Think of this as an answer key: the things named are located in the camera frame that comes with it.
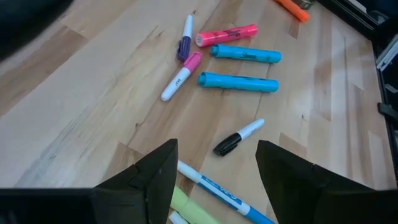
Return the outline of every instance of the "blue dry erase marker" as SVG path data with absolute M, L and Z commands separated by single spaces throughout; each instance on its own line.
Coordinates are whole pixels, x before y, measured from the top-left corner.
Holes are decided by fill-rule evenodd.
M 215 44 L 212 46 L 211 55 L 215 58 L 252 60 L 265 63 L 278 63 L 282 59 L 282 54 L 276 51 L 235 47 L 224 44 Z
M 252 221 L 253 223 L 274 223 L 263 214 L 258 212 L 256 209 L 244 203 L 242 200 L 235 197 L 233 194 L 229 193 L 224 188 L 220 187 L 218 184 L 214 183 L 204 175 L 201 175 L 199 172 L 180 160 L 178 160 L 177 169 L 185 177 L 188 177 L 189 179 L 197 183 L 200 187 L 204 188 L 207 192 L 211 193 L 212 195 L 223 201 L 225 204 L 229 205 L 231 208 L 237 210 L 240 214 L 242 214 L 245 218 Z
M 279 87 L 277 80 L 219 75 L 211 72 L 202 72 L 198 77 L 198 84 L 202 87 L 231 88 L 263 92 L 275 92 Z

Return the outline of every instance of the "black marker cap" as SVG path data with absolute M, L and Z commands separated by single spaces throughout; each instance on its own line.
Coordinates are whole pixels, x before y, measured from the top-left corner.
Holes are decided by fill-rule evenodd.
M 213 152 L 217 156 L 225 156 L 229 152 L 231 152 L 236 146 L 238 146 L 238 142 L 242 141 L 242 137 L 238 133 L 234 133 L 230 135 L 228 138 L 224 139 L 220 142 L 214 149 Z

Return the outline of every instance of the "orange marker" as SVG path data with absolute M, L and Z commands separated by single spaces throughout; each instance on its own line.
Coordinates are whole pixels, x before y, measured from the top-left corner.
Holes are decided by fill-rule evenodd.
M 274 0 L 279 3 L 281 6 L 285 7 L 291 14 L 293 14 L 299 21 L 307 22 L 310 18 L 310 14 L 301 9 L 298 5 L 296 5 L 291 0 Z

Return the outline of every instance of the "purple marker cap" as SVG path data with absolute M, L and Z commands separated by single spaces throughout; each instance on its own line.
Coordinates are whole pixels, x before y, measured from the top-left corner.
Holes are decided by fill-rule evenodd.
M 193 17 L 188 15 L 187 20 L 185 21 L 184 32 L 182 34 L 182 39 L 178 44 L 177 50 L 177 58 L 184 62 L 188 56 L 191 48 L 191 36 L 192 36 L 192 27 L 193 27 Z

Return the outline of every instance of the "wood grain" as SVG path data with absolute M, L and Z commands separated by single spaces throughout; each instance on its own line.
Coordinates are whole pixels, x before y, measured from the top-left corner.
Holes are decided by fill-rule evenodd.
M 373 49 L 320 4 L 298 23 L 271 0 L 76 0 L 32 49 L 0 64 L 0 186 L 92 187 L 170 138 L 178 155 L 277 221 L 254 153 L 260 139 L 375 189 L 396 187 Z M 229 45 L 276 50 L 277 64 L 215 59 L 168 102 L 162 90 L 187 14 L 199 31 L 257 24 Z M 201 88 L 203 71 L 278 80 L 275 93 Z M 225 157 L 212 149 L 258 118 Z M 177 185 L 223 223 L 248 223 L 190 180 Z

